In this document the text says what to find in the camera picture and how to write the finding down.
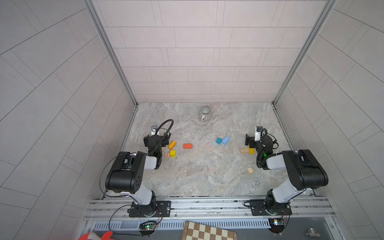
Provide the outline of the yellow wooden cube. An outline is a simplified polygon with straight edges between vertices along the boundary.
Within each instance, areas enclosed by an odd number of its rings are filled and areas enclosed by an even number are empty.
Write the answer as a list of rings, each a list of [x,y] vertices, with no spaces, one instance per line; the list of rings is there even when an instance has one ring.
[[[176,151],[175,150],[171,150],[170,156],[175,158],[176,157]]]

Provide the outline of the red wooden block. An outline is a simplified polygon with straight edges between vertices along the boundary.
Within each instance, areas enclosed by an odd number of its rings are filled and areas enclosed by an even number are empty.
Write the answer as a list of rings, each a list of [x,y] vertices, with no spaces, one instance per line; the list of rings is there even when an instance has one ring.
[[[193,144],[183,144],[183,149],[193,149]]]

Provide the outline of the light blue wooden block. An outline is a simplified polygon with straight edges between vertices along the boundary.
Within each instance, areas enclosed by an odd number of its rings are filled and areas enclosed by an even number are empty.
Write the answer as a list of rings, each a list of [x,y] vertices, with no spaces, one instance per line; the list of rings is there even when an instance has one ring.
[[[222,140],[222,144],[226,145],[228,142],[229,142],[230,138],[228,136],[226,136],[223,140]]]

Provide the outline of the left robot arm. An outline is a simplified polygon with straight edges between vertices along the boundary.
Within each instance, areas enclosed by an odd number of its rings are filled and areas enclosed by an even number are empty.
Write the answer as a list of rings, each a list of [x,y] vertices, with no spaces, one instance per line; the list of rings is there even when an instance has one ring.
[[[144,137],[149,152],[119,152],[107,174],[105,187],[108,191],[133,199],[129,217],[169,217],[170,201],[157,201],[154,191],[143,184],[144,170],[157,170],[162,163],[162,148],[169,144],[170,134]]]

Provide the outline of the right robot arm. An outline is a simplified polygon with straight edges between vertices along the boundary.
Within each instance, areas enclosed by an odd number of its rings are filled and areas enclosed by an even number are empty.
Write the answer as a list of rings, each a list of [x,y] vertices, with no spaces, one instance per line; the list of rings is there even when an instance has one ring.
[[[270,189],[264,200],[248,200],[244,206],[251,209],[253,216],[290,216],[290,201],[307,189],[318,189],[328,184],[329,178],[321,164],[308,149],[274,153],[269,134],[258,137],[246,135],[245,145],[257,153],[257,167],[263,170],[285,169],[288,179],[280,186]]]

